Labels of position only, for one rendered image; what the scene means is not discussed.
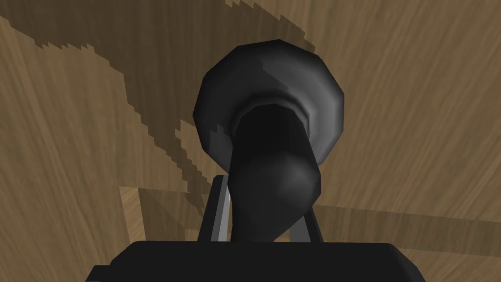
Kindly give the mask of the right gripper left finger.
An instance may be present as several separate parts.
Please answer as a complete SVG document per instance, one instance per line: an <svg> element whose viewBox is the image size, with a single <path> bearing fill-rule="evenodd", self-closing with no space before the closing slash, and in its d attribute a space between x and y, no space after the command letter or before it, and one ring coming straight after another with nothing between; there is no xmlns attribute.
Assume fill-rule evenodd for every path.
<svg viewBox="0 0 501 282"><path fill-rule="evenodd" d="M227 241L229 211L228 176L216 175L212 181L197 241Z"/></svg>

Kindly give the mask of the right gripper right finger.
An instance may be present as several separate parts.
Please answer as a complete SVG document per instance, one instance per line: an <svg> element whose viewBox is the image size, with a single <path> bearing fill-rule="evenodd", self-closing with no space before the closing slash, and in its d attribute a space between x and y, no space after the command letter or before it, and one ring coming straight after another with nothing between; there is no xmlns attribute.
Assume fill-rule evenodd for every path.
<svg viewBox="0 0 501 282"><path fill-rule="evenodd" d="M324 242L313 208L301 217L289 230L290 242Z"/></svg>

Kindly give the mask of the black door handle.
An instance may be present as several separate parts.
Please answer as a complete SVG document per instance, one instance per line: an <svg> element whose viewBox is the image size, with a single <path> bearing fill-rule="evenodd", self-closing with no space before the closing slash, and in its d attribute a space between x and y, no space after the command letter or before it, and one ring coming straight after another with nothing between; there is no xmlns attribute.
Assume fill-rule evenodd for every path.
<svg viewBox="0 0 501 282"><path fill-rule="evenodd" d="M283 40L237 46L205 74L193 119L228 176L231 241L275 241L313 208L343 118L326 64Z"/></svg>

